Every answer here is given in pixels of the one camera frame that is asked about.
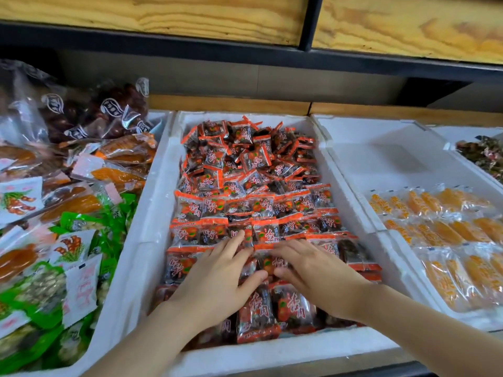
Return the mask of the pile of red-orange snack packets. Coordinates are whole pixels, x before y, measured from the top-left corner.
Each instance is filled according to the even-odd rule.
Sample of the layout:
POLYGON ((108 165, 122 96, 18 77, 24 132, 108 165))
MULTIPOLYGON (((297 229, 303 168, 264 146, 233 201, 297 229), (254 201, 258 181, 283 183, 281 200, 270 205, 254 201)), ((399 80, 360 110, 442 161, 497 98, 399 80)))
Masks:
POLYGON ((220 241, 251 248, 239 284, 259 270, 267 279, 247 303, 191 340, 187 349, 271 340, 319 330, 364 327, 329 315, 274 271, 291 266, 272 255, 280 241, 304 239, 334 254, 365 279, 381 283, 381 267, 343 224, 330 183, 314 156, 316 139, 296 127, 265 126, 247 116, 206 120, 181 138, 185 157, 174 190, 165 271, 152 308, 172 297, 196 261, 220 241))

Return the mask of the pile of dark red-fruit packets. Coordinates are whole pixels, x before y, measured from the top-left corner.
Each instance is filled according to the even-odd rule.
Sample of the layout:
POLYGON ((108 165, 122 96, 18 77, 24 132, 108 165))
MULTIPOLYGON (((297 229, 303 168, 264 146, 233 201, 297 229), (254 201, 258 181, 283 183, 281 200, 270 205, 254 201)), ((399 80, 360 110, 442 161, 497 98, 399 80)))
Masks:
POLYGON ((155 132, 161 119, 149 116, 148 97, 145 77, 73 88, 24 62, 0 59, 0 141, 59 144, 155 132))

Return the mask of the person's right forearm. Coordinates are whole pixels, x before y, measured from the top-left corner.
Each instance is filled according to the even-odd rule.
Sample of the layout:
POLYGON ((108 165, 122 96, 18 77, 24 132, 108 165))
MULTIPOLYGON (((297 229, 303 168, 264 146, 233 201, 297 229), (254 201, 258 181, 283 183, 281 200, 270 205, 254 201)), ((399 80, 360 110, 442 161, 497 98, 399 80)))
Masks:
POLYGON ((503 340, 386 285, 359 290, 355 320, 410 353, 439 377, 503 377, 503 340))

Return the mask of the black metal shelf frame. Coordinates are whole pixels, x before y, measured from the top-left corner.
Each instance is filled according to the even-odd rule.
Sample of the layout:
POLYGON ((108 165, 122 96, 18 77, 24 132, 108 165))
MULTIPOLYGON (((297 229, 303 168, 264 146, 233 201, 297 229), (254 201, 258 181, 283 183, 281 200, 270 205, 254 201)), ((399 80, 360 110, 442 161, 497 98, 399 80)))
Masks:
POLYGON ((313 48, 322 2, 296 46, 0 20, 0 57, 80 87, 145 76, 154 94, 503 110, 503 65, 313 48))

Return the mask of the pile of yellow snack packets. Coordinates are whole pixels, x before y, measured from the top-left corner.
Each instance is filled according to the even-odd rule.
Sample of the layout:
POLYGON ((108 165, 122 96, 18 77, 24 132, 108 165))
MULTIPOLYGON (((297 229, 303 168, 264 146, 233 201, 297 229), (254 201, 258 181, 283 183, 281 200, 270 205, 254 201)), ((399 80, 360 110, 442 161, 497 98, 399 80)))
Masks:
POLYGON ((370 190, 370 207, 396 231, 454 312, 503 306, 503 214, 464 185, 370 190))

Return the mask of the pile of orange dried-fruit packets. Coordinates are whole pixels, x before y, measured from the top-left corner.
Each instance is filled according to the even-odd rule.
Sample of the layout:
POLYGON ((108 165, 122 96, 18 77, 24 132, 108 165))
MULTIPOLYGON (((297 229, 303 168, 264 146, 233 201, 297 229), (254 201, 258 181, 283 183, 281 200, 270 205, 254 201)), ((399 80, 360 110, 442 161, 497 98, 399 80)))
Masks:
POLYGON ((57 145, 0 141, 0 291, 40 261, 117 264, 157 150, 152 134, 57 145))

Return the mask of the wooden shelf board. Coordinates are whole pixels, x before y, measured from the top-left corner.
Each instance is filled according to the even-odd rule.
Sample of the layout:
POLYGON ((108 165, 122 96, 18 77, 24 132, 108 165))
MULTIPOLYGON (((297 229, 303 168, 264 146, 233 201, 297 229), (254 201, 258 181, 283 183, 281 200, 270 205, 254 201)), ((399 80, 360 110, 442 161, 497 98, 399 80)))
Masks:
POLYGON ((0 20, 299 44, 308 0, 0 0, 0 20))
POLYGON ((503 65, 503 0, 323 0, 312 47, 503 65))

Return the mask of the person's right hand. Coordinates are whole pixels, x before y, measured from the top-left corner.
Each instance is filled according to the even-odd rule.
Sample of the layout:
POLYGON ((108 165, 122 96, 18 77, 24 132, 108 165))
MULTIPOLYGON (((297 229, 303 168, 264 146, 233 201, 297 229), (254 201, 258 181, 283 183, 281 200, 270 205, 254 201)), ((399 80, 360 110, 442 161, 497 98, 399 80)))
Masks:
POLYGON ((305 267, 307 300, 331 316, 361 321, 358 308, 370 282, 336 255, 306 240, 277 243, 273 254, 288 263, 288 268, 305 267))

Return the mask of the white foam box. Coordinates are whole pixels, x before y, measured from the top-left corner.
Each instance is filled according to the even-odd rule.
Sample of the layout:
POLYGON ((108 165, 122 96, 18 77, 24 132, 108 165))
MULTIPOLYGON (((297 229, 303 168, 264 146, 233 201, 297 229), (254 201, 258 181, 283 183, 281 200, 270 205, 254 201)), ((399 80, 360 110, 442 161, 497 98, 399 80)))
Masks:
POLYGON ((457 160, 460 160, 470 171, 474 172, 488 183, 493 184, 498 190, 503 191, 502 184, 456 151, 457 142, 472 142, 475 141, 475 137, 479 135, 498 138, 503 141, 503 127, 431 126, 431 128, 446 141, 445 149, 451 152, 457 160))
POLYGON ((167 237, 167 215, 173 207, 174 176, 177 169, 177 150, 169 149, 170 134, 176 120, 174 112, 156 110, 149 117, 160 119, 155 139, 160 140, 153 165, 146 179, 146 187, 139 198, 118 261, 118 270, 112 278, 104 308, 97 320, 94 335, 84 355, 69 367, 9 373, 6 377, 79 377, 128 332, 128 320, 135 304, 141 304, 150 276, 136 267, 145 245, 145 257, 154 259, 154 246, 164 246, 167 237))
POLYGON ((395 190, 405 186, 473 186, 475 192, 503 208, 503 186, 448 149, 448 142, 435 131, 411 120, 341 118, 314 114, 314 124, 324 137, 323 148, 341 175, 342 194, 336 197, 344 218, 384 269, 385 283, 466 324, 485 331, 503 330, 503 308, 456 313, 441 302, 440 295, 419 270, 419 260, 398 232, 385 229, 365 200, 370 191, 395 190))
MULTIPOLYGON (((104 321, 98 325, 97 335, 104 343, 98 354, 130 333, 151 308, 154 289, 160 283, 165 264, 165 251, 171 243, 168 221, 174 214, 173 192, 184 152, 180 144, 183 134, 206 120, 236 121, 242 115, 177 112, 168 124, 125 242, 121 256, 125 263, 120 262, 106 301, 111 308, 103 312, 104 321)), ((287 127, 314 135, 321 146, 315 155, 321 162, 323 180, 328 181, 335 192, 343 222, 349 224, 349 229, 363 240, 383 266, 384 282, 434 307, 430 294, 399 254, 393 236, 367 230, 370 219, 329 155, 326 130, 308 117, 252 114, 250 118, 262 121, 265 126, 276 126, 282 121, 287 127)), ((344 367, 352 372, 402 363, 401 359, 395 360, 401 353, 394 342, 370 328, 321 330, 310 335, 280 335, 277 340, 192 350, 181 355, 166 377, 319 377, 342 373, 344 367)))

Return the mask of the person's left forearm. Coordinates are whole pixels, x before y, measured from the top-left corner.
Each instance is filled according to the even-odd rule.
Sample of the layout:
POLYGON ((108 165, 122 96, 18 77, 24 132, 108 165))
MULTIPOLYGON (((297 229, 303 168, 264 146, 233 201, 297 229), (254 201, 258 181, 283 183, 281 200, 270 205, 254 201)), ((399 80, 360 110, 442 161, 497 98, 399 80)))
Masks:
POLYGON ((205 326, 193 307, 164 302, 81 377, 160 377, 205 326))

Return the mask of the person's left hand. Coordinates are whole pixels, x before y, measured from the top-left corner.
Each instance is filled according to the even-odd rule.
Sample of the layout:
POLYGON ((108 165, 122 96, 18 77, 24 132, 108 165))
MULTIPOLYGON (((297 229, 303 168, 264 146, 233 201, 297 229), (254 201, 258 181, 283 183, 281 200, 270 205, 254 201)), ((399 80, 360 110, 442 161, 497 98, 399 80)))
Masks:
POLYGON ((224 321, 248 300, 237 297, 242 270, 253 252, 252 248, 237 250, 244 237, 240 230, 205 253, 168 300, 193 307, 206 321, 204 330, 224 321))

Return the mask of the pile of dark green snacks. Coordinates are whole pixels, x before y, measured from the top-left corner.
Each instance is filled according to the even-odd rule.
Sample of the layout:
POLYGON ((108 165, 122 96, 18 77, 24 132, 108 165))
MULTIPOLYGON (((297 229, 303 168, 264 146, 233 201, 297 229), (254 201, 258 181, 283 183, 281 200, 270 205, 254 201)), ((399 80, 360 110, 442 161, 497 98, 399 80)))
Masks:
POLYGON ((503 141, 484 135, 475 141, 459 141, 456 151, 503 185, 503 141))

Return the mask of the wooden back rail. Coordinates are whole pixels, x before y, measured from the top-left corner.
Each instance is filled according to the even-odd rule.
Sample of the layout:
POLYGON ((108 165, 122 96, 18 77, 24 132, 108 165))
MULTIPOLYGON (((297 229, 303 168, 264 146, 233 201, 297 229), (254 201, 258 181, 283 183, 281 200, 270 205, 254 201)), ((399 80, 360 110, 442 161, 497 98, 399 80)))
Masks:
POLYGON ((347 118, 416 120, 435 126, 503 128, 503 113, 484 113, 426 107, 372 106, 347 103, 274 101, 221 96, 152 95, 151 109, 188 112, 243 112, 308 116, 326 114, 347 118))

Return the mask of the pile of green snack packets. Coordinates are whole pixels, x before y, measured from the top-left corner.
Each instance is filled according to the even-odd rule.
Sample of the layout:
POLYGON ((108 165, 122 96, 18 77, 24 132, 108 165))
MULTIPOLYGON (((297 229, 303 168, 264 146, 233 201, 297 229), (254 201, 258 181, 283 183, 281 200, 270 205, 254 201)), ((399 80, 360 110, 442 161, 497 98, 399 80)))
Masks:
POLYGON ((82 193, 0 230, 0 375, 87 353, 139 199, 82 193))

